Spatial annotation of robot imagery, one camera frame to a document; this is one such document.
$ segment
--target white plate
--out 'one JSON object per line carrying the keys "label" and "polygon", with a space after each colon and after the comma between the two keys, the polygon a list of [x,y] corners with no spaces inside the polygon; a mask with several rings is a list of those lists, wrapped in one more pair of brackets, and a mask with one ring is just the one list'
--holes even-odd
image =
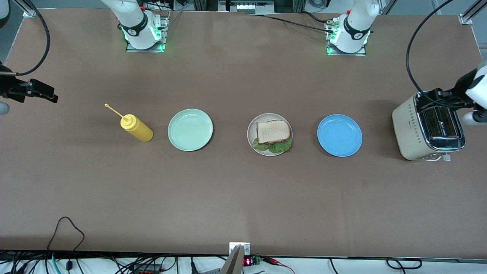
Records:
{"label": "white plate", "polygon": [[[255,138],[257,138],[257,122],[269,122],[269,121],[274,121],[274,120],[285,121],[289,125],[289,129],[291,129],[291,139],[293,139],[293,129],[291,128],[291,125],[289,124],[289,122],[286,119],[284,119],[284,117],[282,117],[281,115],[274,114],[274,113],[264,113],[264,114],[261,114],[261,115],[255,117],[250,122],[250,125],[248,126],[247,139],[248,139],[248,143],[250,144],[251,147],[252,147],[252,143],[254,142]],[[253,150],[255,150],[258,154],[262,154],[264,156],[277,156],[277,155],[281,155],[284,153],[284,152],[272,153],[269,150],[261,151],[261,150],[255,149],[255,148],[253,148]]]}

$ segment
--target bread slice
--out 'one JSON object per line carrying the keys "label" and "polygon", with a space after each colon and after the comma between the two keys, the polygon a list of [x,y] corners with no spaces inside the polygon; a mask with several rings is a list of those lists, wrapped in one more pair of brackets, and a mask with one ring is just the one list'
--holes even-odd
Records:
{"label": "bread slice", "polygon": [[286,121],[257,122],[257,141],[259,145],[269,145],[288,141],[291,128]]}

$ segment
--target mint green plate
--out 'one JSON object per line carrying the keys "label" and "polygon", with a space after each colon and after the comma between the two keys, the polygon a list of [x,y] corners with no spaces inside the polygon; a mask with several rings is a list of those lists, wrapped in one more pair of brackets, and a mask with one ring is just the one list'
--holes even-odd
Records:
{"label": "mint green plate", "polygon": [[180,111],[169,122],[169,141],[183,151],[199,150],[210,141],[212,134],[210,116],[199,109]]}

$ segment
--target mustard bottle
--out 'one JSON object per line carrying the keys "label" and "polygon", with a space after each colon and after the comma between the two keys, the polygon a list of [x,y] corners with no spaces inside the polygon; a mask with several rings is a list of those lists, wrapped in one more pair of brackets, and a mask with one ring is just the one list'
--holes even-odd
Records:
{"label": "mustard bottle", "polygon": [[120,126],[123,129],[128,131],[130,134],[134,135],[137,139],[141,140],[142,142],[149,142],[154,137],[154,132],[146,126],[139,118],[135,117],[132,114],[121,115],[116,110],[111,108],[108,104],[105,106],[111,109],[113,112],[117,113],[120,117]]}

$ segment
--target lettuce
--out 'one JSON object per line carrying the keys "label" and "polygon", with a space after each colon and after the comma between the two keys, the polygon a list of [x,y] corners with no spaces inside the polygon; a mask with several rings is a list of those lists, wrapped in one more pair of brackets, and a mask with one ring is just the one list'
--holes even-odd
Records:
{"label": "lettuce", "polygon": [[257,138],[255,138],[254,142],[252,143],[252,148],[255,148],[256,150],[264,151],[264,150],[269,150],[272,153],[282,153],[286,152],[291,148],[291,143],[292,140],[289,139],[286,142],[282,143],[275,143],[275,144],[270,144],[270,145],[259,145],[259,141]]}

